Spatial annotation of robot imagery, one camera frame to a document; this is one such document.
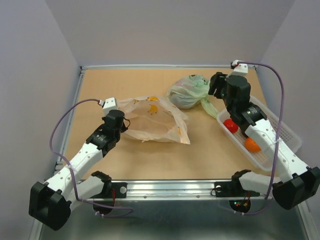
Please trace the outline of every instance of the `plastic bag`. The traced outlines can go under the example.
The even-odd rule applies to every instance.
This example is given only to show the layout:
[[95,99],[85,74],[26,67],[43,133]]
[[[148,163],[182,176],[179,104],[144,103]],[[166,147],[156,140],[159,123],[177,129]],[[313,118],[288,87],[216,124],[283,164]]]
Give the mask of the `plastic bag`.
[[189,75],[177,81],[166,96],[179,109],[190,109],[201,103],[204,110],[216,118],[218,110],[208,101],[209,81],[203,75]]
[[188,116],[163,96],[141,96],[121,100],[119,110],[130,120],[122,135],[142,141],[190,144]]

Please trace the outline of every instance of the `wooden surface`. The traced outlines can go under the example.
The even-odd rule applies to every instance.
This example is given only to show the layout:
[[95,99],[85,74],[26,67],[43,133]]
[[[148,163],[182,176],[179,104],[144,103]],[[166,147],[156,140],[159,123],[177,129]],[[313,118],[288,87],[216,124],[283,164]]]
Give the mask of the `wooden surface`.
[[[79,101],[116,97],[123,100],[146,95],[165,95],[180,78],[202,74],[210,78],[216,72],[230,69],[95,69],[85,72]],[[251,95],[265,103],[256,72],[249,70],[247,80]],[[216,108],[224,109],[222,100],[210,99]],[[215,118],[201,104],[184,110],[190,117],[188,136],[191,144],[159,143],[122,137],[116,147],[84,176],[101,171],[113,179],[229,179],[236,171],[256,169],[236,149],[221,130]],[[71,126],[66,157],[71,159],[88,136],[102,123],[102,109],[94,102],[77,107]]]

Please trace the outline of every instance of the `white basket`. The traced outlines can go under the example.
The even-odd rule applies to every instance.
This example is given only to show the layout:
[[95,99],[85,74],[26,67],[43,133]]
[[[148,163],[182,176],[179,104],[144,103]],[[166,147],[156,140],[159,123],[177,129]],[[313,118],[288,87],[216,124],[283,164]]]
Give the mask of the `white basket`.
[[[279,118],[265,106],[262,102],[256,99],[254,96],[250,96],[250,101],[253,104],[258,105],[262,111],[267,115],[272,127],[277,130],[277,125]],[[260,168],[266,172],[270,172],[272,170],[272,161],[267,158],[267,156],[262,152],[249,152],[245,146],[246,138],[242,135],[241,130],[234,134],[232,134],[224,125],[224,121],[230,118],[230,114],[224,109],[222,112],[218,114],[216,117],[218,123],[222,127],[223,131],[227,135],[227,137],[233,142],[233,144],[241,151],[243,154],[251,161],[253,165],[257,168]],[[282,122],[280,138],[287,144],[287,146],[295,153],[302,146],[302,141],[300,137],[298,137],[286,124]]]

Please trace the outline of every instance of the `orange fruit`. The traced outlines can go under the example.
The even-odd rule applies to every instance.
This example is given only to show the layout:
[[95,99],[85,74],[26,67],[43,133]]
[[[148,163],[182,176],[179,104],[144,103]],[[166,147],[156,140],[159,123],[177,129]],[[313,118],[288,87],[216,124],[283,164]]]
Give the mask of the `orange fruit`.
[[257,153],[257,152],[261,151],[261,148],[258,146],[258,144],[256,144],[256,142],[251,137],[248,137],[244,141],[244,147],[249,152],[252,152],[252,153]]

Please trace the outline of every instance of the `white wall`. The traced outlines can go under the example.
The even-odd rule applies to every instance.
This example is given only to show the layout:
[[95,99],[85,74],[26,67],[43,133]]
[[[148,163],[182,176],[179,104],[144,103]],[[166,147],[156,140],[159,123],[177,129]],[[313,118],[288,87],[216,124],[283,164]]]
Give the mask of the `white wall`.
[[[262,63],[274,66],[284,81],[284,122],[303,140],[299,157],[320,167],[320,1],[296,0]],[[272,72],[258,69],[269,108],[279,114],[280,86]],[[308,201],[320,231],[320,191]]]
[[46,0],[81,66],[260,61],[294,0]]
[[2,0],[0,35],[0,239],[29,239],[30,188],[53,173],[79,67],[44,0]]

